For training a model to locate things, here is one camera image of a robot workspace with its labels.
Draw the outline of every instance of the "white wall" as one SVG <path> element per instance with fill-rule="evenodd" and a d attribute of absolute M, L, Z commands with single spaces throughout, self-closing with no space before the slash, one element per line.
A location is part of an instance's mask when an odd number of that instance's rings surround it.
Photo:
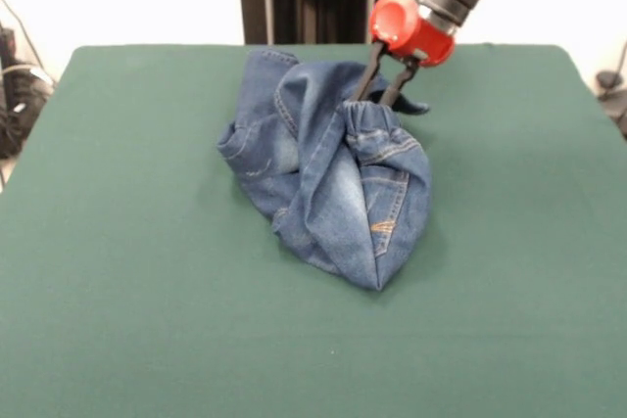
<path fill-rule="evenodd" d="M 50 72 L 83 44 L 242 44 L 239 0 L 9 0 Z M 3 23 L 12 24 L 0 8 Z M 481 0 L 459 42 L 558 44 L 594 83 L 627 39 L 622 0 Z"/>

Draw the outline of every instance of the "jeans seam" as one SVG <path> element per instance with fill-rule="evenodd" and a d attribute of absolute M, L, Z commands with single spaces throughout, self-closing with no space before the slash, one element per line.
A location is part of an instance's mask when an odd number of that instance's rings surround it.
<path fill-rule="evenodd" d="M 290 56 L 289 54 L 285 54 L 285 53 L 281 53 L 279 51 L 272 51 L 272 50 L 264 50 L 262 52 L 262 56 L 264 57 L 270 57 L 273 59 L 277 59 L 283 63 L 286 64 L 291 64 L 296 66 L 297 64 L 299 64 L 298 59 L 296 59 L 293 56 Z"/>
<path fill-rule="evenodd" d="M 387 149 L 384 149 L 383 151 L 381 151 L 380 153 L 376 154 L 375 156 L 371 157 L 370 159 L 364 160 L 362 161 L 362 165 L 372 165 L 374 163 L 379 163 L 385 159 L 388 159 L 396 154 L 399 154 L 401 152 L 406 152 L 408 150 L 413 149 L 414 147 L 419 147 L 420 144 L 418 143 L 418 141 L 416 141 L 415 139 L 411 138 L 408 139 L 407 141 L 405 141 L 403 144 L 399 144 L 396 146 L 392 146 L 392 147 L 388 147 Z"/>
<path fill-rule="evenodd" d="M 280 86 L 274 92 L 274 104 L 276 105 L 276 108 L 278 109 L 279 114 L 285 121 L 285 124 L 289 128 L 292 135 L 296 136 L 297 134 L 296 122 L 294 122 L 294 119 L 290 116 L 289 112 L 287 111 L 287 107 L 283 103 L 283 99 L 281 98 L 281 93 L 280 93 Z"/>

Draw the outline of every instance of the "denim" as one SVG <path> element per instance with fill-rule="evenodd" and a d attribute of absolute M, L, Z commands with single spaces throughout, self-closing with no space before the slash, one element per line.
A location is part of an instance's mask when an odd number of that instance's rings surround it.
<path fill-rule="evenodd" d="M 368 290 L 407 262 L 430 211 L 429 160 L 395 111 L 349 98 L 365 66 L 248 56 L 234 121 L 217 149 L 255 208 L 299 259 Z M 401 113 L 426 105 L 401 96 Z"/>

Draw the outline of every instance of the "stitching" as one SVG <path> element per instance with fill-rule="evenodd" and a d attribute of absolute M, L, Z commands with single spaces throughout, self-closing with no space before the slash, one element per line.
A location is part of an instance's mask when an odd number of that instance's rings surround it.
<path fill-rule="evenodd" d="M 286 53 L 282 53 L 280 51 L 264 50 L 262 51 L 262 56 L 265 56 L 267 58 L 277 59 L 286 64 L 293 64 L 293 65 L 298 64 L 298 59 L 296 59 L 294 56 L 291 56 Z"/>
<path fill-rule="evenodd" d="M 279 114 L 281 115 L 285 123 L 287 124 L 288 129 L 290 130 L 292 135 L 296 137 L 296 130 L 297 130 L 296 122 L 294 122 L 294 119 L 291 117 L 291 115 L 287 111 L 287 107 L 283 103 L 283 98 L 281 98 L 280 90 L 281 90 L 282 85 L 283 85 L 283 80 L 281 80 L 281 82 L 278 84 L 278 87 L 276 87 L 276 90 L 274 91 L 274 104 L 276 105 L 276 108 L 278 109 Z"/>
<path fill-rule="evenodd" d="M 370 230 L 372 232 L 382 232 L 385 234 L 391 234 L 392 230 L 396 227 L 396 221 L 394 220 L 384 220 L 383 222 L 378 222 L 376 224 L 372 224 L 370 226 Z"/>
<path fill-rule="evenodd" d="M 418 144 L 418 141 L 416 141 L 415 139 L 411 138 L 408 139 L 407 141 L 405 141 L 403 144 L 397 145 L 397 146 L 391 146 L 388 147 L 387 149 L 384 149 L 383 151 L 381 151 L 379 154 L 376 154 L 375 156 L 371 157 L 370 159 L 364 160 L 362 161 L 362 165 L 372 165 L 373 163 L 379 163 L 385 159 L 388 159 L 396 154 L 399 154 L 401 152 L 406 152 L 410 149 L 413 149 L 414 147 L 419 147 L 420 144 Z"/>
<path fill-rule="evenodd" d="M 240 149 L 232 156 L 225 157 L 224 159 L 226 161 L 231 161 L 244 152 L 244 150 L 246 149 L 246 144 L 248 144 L 248 138 L 250 137 L 251 132 L 253 132 L 253 127 L 249 127 L 246 130 L 246 136 L 244 136 L 244 142 L 242 143 L 242 147 L 240 147 Z"/>
<path fill-rule="evenodd" d="M 269 169 L 270 167 L 270 163 L 272 162 L 272 159 L 268 159 L 267 162 L 265 163 L 265 167 L 262 168 L 261 170 L 256 170 L 256 171 L 247 171 L 246 172 L 246 176 L 259 176 L 262 173 L 264 173 L 266 170 Z"/>
<path fill-rule="evenodd" d="M 366 178 L 362 178 L 362 181 L 378 181 L 380 183 L 392 183 L 399 186 L 403 185 L 402 181 L 393 180 L 392 178 L 384 178 L 382 176 L 367 176 Z"/>

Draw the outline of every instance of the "blue denim jeans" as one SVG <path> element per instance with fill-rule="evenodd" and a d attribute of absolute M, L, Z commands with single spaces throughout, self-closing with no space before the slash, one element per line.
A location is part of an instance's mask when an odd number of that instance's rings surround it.
<path fill-rule="evenodd" d="M 253 205 L 302 261 L 382 290 L 406 263 L 429 209 L 431 171 L 389 107 L 350 101 L 364 65 L 250 53 L 237 112 L 217 143 Z M 377 76 L 370 99 L 387 82 Z M 400 97 L 419 115 L 426 105 Z"/>

